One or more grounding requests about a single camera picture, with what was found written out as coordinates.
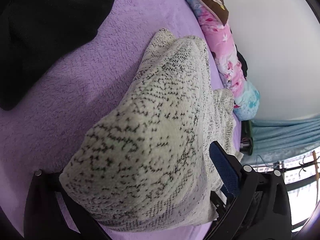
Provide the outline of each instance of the mattress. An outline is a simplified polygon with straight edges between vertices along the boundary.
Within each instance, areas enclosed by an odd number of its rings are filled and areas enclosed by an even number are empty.
[[[203,38],[185,0],[115,0],[93,41],[58,60],[13,110],[0,110],[0,206],[21,234],[34,171],[63,169],[86,131],[118,105],[160,28],[176,37]],[[212,88],[222,88],[211,54],[209,61]],[[237,149],[240,130],[237,120]],[[134,234],[106,231],[116,240],[200,240],[209,226]]]

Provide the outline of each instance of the bed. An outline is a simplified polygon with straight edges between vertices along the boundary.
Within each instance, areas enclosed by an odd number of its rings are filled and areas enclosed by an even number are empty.
[[[86,131],[120,102],[160,28],[177,37],[203,38],[185,0],[115,0],[93,41],[59,59],[13,110],[0,110],[0,206],[21,234],[34,171],[63,169]],[[212,88],[222,88],[211,54],[209,61]],[[239,149],[241,126],[236,122],[233,141]],[[209,226],[134,234],[106,231],[116,240],[200,240]]]

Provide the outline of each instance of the blue gripper pad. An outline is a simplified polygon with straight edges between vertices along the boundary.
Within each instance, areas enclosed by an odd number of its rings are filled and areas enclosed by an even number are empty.
[[[234,197],[238,196],[240,193],[239,177],[228,159],[214,142],[210,144],[209,156],[228,192]]]

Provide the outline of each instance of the white wall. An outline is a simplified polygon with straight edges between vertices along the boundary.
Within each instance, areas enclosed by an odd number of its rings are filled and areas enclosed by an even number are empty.
[[[224,0],[248,79],[261,94],[259,119],[320,113],[320,24],[305,0]]]

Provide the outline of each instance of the light blue fabric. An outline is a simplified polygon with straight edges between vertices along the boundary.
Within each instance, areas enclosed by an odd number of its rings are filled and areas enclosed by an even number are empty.
[[[252,120],[252,136],[253,153],[245,155],[242,164],[285,160],[320,146],[320,116],[293,121]]]

